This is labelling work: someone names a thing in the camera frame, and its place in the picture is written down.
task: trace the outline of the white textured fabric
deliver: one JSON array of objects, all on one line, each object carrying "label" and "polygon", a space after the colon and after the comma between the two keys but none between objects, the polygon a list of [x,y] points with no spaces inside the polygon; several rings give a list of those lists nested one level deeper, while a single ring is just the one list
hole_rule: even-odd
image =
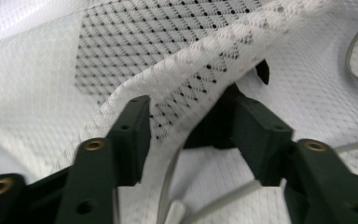
[{"label": "white textured fabric", "polygon": [[[148,94],[144,178],[120,189],[120,206],[123,223],[156,223],[175,151],[225,87],[264,58],[270,84],[252,72],[238,84],[295,139],[358,141],[358,84],[344,66],[357,30],[358,0],[0,1],[0,146],[41,178]],[[356,67],[358,48],[352,58]],[[353,153],[342,158],[358,173]],[[253,178],[237,149],[184,152],[177,169],[171,199],[190,213]],[[288,222],[281,190],[261,189],[201,222],[246,220]]]}]

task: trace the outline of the mesh bag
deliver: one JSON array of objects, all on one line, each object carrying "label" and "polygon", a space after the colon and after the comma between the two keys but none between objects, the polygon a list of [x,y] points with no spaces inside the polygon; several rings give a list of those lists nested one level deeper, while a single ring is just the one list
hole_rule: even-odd
[{"label": "mesh bag", "polygon": [[[151,148],[142,184],[119,190],[123,223],[162,223],[158,204],[175,199],[186,223],[288,223],[282,190],[257,186],[236,148],[181,152],[161,203],[164,177],[234,82],[358,174],[358,83],[345,60],[357,32],[358,0],[0,1],[0,173],[32,182],[67,167],[147,94]],[[264,59],[268,86],[253,69]],[[358,76],[358,40],[347,63]],[[198,213],[228,192],[238,197]]]}]

